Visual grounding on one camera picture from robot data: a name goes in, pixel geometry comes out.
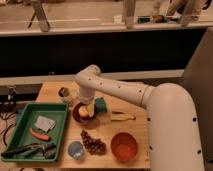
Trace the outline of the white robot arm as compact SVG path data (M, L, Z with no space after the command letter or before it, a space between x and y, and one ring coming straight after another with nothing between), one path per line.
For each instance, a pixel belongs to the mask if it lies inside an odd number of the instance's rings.
M146 110L151 171L205 171L198 115L186 89L174 83L150 86L106 79L96 65L78 72L75 82L84 104L100 91Z

